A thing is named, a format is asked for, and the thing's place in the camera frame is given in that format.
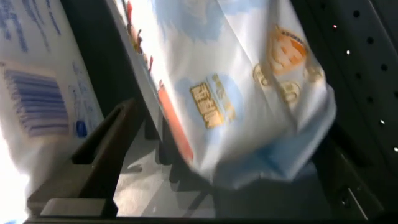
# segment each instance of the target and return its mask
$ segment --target plastic packaging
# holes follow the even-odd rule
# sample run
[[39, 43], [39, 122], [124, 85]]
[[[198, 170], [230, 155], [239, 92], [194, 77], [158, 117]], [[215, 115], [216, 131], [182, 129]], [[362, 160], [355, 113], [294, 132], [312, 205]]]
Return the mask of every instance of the plastic packaging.
[[235, 189], [258, 178], [293, 180], [336, 106], [290, 1], [126, 6], [132, 43], [191, 169]]
[[0, 223], [103, 120], [58, 0], [0, 1]]

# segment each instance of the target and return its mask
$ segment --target diaper package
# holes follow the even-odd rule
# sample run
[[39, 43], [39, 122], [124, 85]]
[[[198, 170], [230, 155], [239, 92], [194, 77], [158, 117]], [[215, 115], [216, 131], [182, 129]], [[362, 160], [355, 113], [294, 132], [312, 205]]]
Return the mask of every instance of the diaper package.
[[0, 223], [23, 222], [103, 115], [59, 0], [1, 0], [0, 30]]
[[128, 0], [178, 149], [212, 184], [291, 181], [336, 113], [289, 0]]

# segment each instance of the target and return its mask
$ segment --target black pegboard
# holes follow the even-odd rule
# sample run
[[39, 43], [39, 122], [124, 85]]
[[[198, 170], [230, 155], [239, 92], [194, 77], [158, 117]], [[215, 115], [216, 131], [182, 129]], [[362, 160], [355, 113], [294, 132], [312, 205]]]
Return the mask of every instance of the black pegboard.
[[[398, 55], [379, 16], [372, 4], [364, 0], [308, 4], [350, 89], [347, 94], [352, 94], [377, 145], [364, 144], [364, 138], [359, 138], [362, 153], [368, 155], [372, 164], [386, 163], [391, 172], [398, 174], [398, 153], [394, 150], [398, 145]], [[328, 75], [331, 83], [334, 76]], [[348, 127], [349, 119], [340, 123], [345, 129], [353, 129], [348, 131], [350, 134], [358, 132], [355, 126]]]
[[[394, 150], [398, 146], [398, 25], [394, 24], [398, 2], [292, 3], [335, 89], [338, 112], [330, 137], [350, 156], [349, 168], [327, 181], [340, 186], [333, 186], [327, 194], [337, 196], [339, 187], [349, 187], [368, 218], [379, 215], [371, 208], [398, 211], [398, 152]], [[369, 191], [364, 193], [354, 179]]]

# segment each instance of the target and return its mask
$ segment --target white package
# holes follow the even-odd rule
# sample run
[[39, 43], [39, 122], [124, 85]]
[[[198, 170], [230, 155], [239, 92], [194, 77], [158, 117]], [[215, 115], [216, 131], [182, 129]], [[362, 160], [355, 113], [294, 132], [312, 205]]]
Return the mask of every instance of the white package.
[[59, 0], [0, 1], [0, 31], [0, 223], [22, 222], [103, 115]]
[[133, 40], [190, 168], [232, 188], [293, 180], [336, 106], [290, 1], [129, 2]]

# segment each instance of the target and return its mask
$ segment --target yellow logo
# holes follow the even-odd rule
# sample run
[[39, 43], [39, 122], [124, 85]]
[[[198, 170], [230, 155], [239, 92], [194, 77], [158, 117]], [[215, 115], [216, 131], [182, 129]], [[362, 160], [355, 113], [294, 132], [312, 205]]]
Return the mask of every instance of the yellow logo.
[[300, 87], [295, 82], [282, 82], [280, 84], [282, 97], [287, 104], [297, 102], [300, 97]]
[[268, 80], [263, 74], [259, 64], [257, 64], [253, 69], [253, 79], [254, 81], [260, 83], [260, 85], [263, 87], [269, 86], [271, 84], [270, 80]]
[[288, 30], [276, 27], [270, 35], [268, 60], [276, 75], [291, 71], [304, 62], [307, 50], [303, 40]]
[[311, 66], [304, 69], [304, 77], [308, 79], [311, 83], [315, 83], [325, 77], [325, 72], [319, 66]]
[[223, 115], [220, 113], [216, 101], [211, 97], [206, 83], [192, 87], [190, 92], [207, 129], [215, 128], [224, 123]]

